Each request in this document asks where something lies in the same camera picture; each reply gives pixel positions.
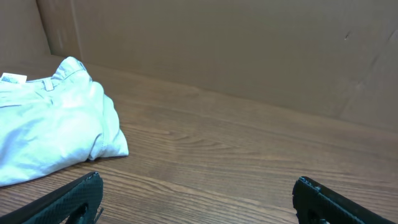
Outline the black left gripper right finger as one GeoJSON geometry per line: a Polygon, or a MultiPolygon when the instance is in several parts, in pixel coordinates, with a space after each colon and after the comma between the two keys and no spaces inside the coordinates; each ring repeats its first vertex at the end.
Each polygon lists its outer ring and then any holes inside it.
{"type": "Polygon", "coordinates": [[[306,176],[296,181],[292,203],[300,224],[394,224],[306,176]]]}

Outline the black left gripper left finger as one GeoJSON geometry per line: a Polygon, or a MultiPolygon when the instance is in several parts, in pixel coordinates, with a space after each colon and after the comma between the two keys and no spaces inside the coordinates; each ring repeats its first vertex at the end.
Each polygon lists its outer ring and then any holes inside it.
{"type": "Polygon", "coordinates": [[[95,224],[101,216],[103,180],[90,172],[1,217],[4,224],[95,224]]]}

